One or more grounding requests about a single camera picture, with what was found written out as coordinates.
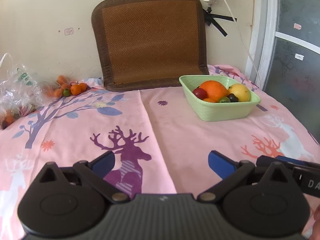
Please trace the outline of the pink deer bedsheet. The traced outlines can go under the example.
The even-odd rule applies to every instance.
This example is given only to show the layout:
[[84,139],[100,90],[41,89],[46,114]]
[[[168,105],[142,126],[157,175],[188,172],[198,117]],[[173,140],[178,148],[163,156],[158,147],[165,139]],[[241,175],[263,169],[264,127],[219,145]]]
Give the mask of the pink deer bedsheet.
[[107,181],[136,193],[199,194],[219,181],[208,166],[212,150],[239,161],[283,155],[319,162],[319,143],[276,99],[231,66],[210,66],[212,75],[233,78],[261,99],[237,120],[205,122],[182,87],[116,93],[99,79],[89,90],[50,102],[1,131],[1,239],[24,232],[17,205],[42,166],[71,166],[113,150]]

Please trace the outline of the clear plastic bag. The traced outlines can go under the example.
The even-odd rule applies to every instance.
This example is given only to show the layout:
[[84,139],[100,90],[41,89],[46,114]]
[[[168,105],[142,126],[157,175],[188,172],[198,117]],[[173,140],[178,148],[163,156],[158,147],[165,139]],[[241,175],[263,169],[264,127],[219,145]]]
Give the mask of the clear plastic bag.
[[9,53],[1,58],[1,64],[6,62],[11,67],[1,78],[1,130],[52,99],[48,84],[32,76],[25,65],[14,64]]

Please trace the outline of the yellow lemon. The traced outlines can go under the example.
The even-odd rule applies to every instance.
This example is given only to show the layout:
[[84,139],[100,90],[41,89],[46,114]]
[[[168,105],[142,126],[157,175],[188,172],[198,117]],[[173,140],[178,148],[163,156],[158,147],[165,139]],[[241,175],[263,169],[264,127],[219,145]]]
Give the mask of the yellow lemon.
[[228,91],[236,96],[239,102],[249,102],[251,99],[251,93],[245,85],[239,83],[233,84],[228,88]]

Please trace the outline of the orange mandarin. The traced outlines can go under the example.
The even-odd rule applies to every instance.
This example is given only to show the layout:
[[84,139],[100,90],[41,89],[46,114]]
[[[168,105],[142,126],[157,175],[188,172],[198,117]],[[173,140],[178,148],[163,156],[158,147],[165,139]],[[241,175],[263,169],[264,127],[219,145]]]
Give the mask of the orange mandarin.
[[212,98],[205,98],[204,101],[205,101],[205,102],[216,103],[216,100],[214,100],[214,99],[212,99]]

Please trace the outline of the dark plum right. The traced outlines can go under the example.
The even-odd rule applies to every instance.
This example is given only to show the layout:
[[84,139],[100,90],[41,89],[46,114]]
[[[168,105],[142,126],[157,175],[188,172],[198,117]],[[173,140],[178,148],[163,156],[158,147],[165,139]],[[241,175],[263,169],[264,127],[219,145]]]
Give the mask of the dark plum right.
[[229,98],[230,102],[239,102],[239,98],[235,96],[233,93],[229,94],[227,98]]

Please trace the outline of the brown woven seat cushion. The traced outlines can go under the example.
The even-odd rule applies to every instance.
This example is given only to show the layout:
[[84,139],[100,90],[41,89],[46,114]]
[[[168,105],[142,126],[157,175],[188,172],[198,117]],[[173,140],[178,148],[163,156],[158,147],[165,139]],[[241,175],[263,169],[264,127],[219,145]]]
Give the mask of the brown woven seat cushion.
[[183,75],[208,74],[200,0],[104,0],[91,22],[108,90],[179,86]]

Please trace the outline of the large orange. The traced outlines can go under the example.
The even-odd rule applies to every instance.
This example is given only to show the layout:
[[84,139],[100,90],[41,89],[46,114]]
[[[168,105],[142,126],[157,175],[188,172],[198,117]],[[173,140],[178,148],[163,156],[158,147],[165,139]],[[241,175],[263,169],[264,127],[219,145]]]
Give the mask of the large orange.
[[213,99],[215,102],[229,95],[229,91],[225,86],[214,80],[203,82],[199,88],[204,89],[207,92],[208,98]]

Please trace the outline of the glass door white frame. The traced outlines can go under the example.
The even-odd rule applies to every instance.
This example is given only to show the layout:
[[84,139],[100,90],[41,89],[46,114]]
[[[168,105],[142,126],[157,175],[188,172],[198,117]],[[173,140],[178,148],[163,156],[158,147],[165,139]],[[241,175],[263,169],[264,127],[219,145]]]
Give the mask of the glass door white frame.
[[255,0],[249,74],[319,139],[319,0]]

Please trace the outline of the light green basket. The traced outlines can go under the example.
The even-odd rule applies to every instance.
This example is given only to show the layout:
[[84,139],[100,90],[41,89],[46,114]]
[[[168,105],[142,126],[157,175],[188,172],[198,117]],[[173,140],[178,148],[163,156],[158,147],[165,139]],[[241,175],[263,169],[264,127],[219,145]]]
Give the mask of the light green basket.
[[244,118],[261,102],[257,94],[227,76],[183,75],[179,82],[189,105],[207,122]]

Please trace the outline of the green tomato front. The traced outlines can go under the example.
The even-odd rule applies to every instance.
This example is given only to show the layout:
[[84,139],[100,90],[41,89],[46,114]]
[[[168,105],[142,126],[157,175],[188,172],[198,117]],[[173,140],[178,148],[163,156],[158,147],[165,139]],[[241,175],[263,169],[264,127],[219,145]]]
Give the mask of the green tomato front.
[[219,103],[229,103],[230,102],[230,99],[228,97],[222,97],[220,100],[219,100]]

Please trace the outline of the red cherry tomato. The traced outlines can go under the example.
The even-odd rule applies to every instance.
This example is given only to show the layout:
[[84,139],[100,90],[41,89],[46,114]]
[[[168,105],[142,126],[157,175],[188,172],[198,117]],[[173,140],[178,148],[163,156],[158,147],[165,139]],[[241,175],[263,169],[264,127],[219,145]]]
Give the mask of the red cherry tomato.
[[200,87],[195,88],[193,90],[193,94],[200,100],[204,100],[204,99],[208,98],[207,92],[203,88],[200,88]]

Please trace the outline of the pile of small oranges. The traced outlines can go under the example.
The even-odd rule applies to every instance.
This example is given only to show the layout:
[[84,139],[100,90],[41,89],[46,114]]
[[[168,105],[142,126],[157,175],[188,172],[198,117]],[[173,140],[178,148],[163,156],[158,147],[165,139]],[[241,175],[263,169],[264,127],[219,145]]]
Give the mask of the pile of small oranges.
[[72,81],[64,75],[59,75],[55,83],[44,86],[46,96],[55,99],[78,96],[87,90],[88,85],[86,83]]

